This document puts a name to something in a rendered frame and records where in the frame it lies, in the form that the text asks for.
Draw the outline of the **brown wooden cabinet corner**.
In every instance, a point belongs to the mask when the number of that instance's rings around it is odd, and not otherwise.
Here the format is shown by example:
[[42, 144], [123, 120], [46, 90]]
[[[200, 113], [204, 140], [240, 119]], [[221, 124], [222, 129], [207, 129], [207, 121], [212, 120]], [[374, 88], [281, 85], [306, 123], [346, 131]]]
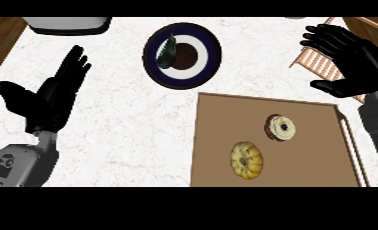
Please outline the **brown wooden cabinet corner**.
[[345, 17], [351, 32], [378, 46], [378, 17]]

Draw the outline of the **brown flat tray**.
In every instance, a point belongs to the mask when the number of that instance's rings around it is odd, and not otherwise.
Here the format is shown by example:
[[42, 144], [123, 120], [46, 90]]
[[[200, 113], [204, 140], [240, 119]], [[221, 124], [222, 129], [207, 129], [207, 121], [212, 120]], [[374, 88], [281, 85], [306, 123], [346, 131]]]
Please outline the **brown flat tray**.
[[[266, 119], [280, 114], [296, 125], [292, 140], [265, 132]], [[357, 144], [346, 116], [334, 104], [203, 93], [199, 95], [194, 139], [194, 186], [362, 186], [364, 165], [354, 161]], [[231, 151], [243, 141], [262, 151], [261, 176], [234, 173]]]

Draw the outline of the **brown wooden panel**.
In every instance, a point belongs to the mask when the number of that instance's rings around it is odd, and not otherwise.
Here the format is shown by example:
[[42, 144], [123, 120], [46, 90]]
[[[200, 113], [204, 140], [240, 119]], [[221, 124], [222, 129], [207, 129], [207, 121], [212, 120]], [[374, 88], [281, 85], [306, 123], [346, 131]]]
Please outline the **brown wooden panel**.
[[23, 17], [0, 17], [0, 65], [26, 30]]

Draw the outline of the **wooden slatted tiered shelf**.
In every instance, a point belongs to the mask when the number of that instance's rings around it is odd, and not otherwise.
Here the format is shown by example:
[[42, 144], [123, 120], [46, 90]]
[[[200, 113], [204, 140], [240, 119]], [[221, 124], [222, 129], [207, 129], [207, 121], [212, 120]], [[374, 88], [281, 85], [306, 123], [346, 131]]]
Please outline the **wooden slatted tiered shelf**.
[[[357, 24], [365, 24], [371, 27], [377, 26], [377, 23], [367, 17], [346, 17], [345, 23], [351, 29], [357, 29]], [[345, 78], [333, 59], [311, 47], [302, 48], [292, 66], [296, 64], [302, 65], [324, 80], [336, 81]]]

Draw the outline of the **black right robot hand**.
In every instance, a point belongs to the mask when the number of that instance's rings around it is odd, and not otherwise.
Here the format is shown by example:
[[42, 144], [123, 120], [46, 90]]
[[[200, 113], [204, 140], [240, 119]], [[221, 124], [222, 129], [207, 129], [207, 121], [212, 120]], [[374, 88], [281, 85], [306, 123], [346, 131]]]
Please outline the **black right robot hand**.
[[378, 46], [346, 28], [320, 24], [306, 27], [303, 46], [331, 57], [345, 76], [336, 81], [314, 80], [311, 86], [337, 98], [378, 91]]

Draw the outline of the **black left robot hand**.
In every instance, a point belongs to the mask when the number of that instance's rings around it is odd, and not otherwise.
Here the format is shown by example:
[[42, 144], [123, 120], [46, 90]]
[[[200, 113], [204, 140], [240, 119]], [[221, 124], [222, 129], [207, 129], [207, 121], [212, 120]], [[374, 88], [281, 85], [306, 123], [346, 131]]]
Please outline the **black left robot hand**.
[[66, 56], [58, 72], [42, 84], [39, 91], [27, 90], [11, 81], [0, 81], [0, 96], [8, 110], [26, 118], [26, 132], [58, 133], [66, 127], [88, 71], [85, 49], [76, 45]]

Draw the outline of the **dark blue and white plate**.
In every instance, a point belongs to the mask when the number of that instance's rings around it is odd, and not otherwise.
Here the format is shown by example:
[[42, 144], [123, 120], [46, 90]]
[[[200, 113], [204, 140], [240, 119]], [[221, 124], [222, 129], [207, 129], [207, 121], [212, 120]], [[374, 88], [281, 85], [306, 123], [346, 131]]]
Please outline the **dark blue and white plate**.
[[[188, 69], [162, 69], [157, 58], [168, 40], [191, 45], [197, 51], [197, 62]], [[194, 23], [165, 26], [150, 37], [144, 48], [144, 67], [153, 80], [165, 87], [185, 90], [201, 86], [215, 76], [222, 63], [222, 46], [212, 31]]]

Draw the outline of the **white frosted chocolate cupcake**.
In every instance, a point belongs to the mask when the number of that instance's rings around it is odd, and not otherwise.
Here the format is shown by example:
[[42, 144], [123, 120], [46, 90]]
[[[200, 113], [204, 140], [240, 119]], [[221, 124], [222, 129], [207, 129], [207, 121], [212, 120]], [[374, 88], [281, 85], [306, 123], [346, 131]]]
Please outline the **white frosted chocolate cupcake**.
[[293, 120], [280, 114], [271, 115], [266, 119], [265, 131], [272, 140], [280, 142], [292, 140], [296, 135]]

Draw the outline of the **yellow fluted cake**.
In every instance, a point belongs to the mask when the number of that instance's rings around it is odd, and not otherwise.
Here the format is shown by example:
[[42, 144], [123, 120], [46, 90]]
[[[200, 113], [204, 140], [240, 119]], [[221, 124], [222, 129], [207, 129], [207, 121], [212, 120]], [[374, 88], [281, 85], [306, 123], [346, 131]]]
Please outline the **yellow fluted cake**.
[[234, 173], [246, 180], [252, 180], [261, 176], [263, 164], [263, 155], [258, 146], [250, 141], [238, 142], [231, 151]]

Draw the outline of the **grey appliance with black base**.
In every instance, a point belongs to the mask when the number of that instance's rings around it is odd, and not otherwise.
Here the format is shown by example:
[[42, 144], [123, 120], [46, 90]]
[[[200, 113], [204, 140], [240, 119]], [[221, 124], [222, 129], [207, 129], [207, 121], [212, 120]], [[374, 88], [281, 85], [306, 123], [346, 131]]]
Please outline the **grey appliance with black base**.
[[38, 34], [82, 36], [103, 34], [111, 25], [111, 17], [26, 17]]

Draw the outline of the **dark green avocado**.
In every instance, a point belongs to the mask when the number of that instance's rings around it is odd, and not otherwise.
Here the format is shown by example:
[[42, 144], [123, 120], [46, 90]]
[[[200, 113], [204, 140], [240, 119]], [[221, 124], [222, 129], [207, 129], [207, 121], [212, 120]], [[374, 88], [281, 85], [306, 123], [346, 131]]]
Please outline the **dark green avocado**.
[[176, 38], [175, 36], [170, 36], [157, 58], [159, 67], [162, 69], [169, 69], [175, 64], [175, 60], [176, 60]]

